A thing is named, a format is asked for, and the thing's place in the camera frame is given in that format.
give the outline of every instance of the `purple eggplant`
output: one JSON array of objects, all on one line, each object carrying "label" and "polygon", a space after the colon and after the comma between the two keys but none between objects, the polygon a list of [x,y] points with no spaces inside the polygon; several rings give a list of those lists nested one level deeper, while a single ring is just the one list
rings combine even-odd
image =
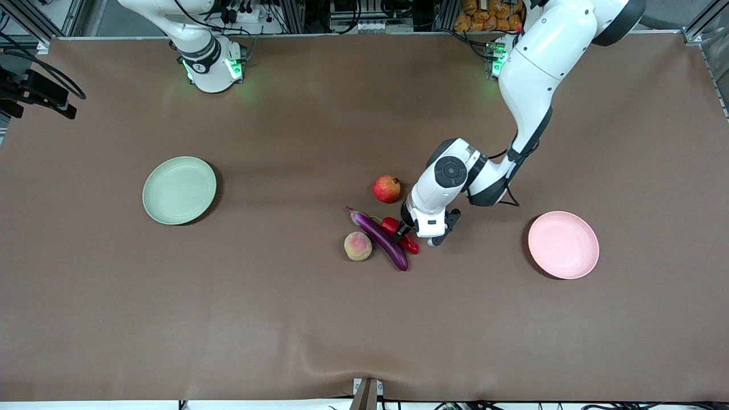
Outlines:
[{"label": "purple eggplant", "polygon": [[352,222],[357,225],[362,231],[364,231],[372,240],[377,242],[382,249],[387,252],[392,262],[401,271],[407,271],[408,269],[408,257],[405,256],[405,252],[402,248],[392,240],[390,235],[385,232],[375,221],[371,220],[367,214],[356,211],[349,206],[346,207],[349,212],[349,217],[352,218]]}]

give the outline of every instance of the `red pepper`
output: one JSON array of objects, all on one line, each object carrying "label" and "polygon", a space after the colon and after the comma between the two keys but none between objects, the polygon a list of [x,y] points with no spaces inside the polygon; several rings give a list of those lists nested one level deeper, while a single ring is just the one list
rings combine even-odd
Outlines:
[{"label": "red pepper", "polygon": [[[397,231],[397,227],[400,225],[399,222],[395,218],[387,217],[382,220],[382,223],[380,226],[382,229],[385,230],[385,232],[392,235]],[[420,247],[418,246],[418,242],[415,242],[412,240],[408,235],[405,235],[402,240],[400,241],[400,246],[407,250],[408,252],[412,253],[413,255],[417,255],[418,252],[420,252]]]}]

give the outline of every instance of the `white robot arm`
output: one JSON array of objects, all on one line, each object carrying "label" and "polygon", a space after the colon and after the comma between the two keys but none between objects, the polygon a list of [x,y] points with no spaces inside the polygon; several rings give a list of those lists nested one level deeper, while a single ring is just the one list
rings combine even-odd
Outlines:
[{"label": "white robot arm", "polygon": [[182,55],[187,75],[206,93],[219,93],[242,80],[241,45],[190,20],[209,11],[214,0],[119,0],[167,34]]},{"label": "white robot arm", "polygon": [[645,0],[531,0],[525,34],[514,46],[499,89],[517,125],[504,159],[494,163],[463,139],[444,141],[402,205],[396,235],[413,229],[439,244],[460,212],[445,207],[463,192],[471,205],[502,199],[522,162],[539,144],[552,116],[552,95],[592,42],[611,45],[623,38],[645,11]]}]

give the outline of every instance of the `green plate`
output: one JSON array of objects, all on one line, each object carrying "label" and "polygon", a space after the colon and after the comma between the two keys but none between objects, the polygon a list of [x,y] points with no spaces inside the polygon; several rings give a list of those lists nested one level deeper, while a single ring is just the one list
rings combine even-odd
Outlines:
[{"label": "green plate", "polygon": [[188,223],[213,202],[215,173],[207,162],[177,157],[160,164],[147,178],[141,194],[144,210],[166,225]]}]

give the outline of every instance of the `brown table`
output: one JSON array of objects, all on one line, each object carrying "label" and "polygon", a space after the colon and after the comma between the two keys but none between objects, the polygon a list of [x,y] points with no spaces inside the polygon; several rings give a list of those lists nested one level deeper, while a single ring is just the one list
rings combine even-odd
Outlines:
[{"label": "brown table", "polygon": [[[346,259],[345,205],[413,183],[438,143],[503,150],[515,126],[449,36],[261,40],[246,83],[188,85],[164,41],[56,41],[76,120],[29,107],[0,149],[4,400],[345,395],[409,400],[729,400],[729,124],[673,34],[591,47],[559,88],[520,209],[455,205],[397,273]],[[200,222],[151,220],[141,188],[194,155],[224,181]],[[548,279],[529,221],[584,217],[601,258]]]}]

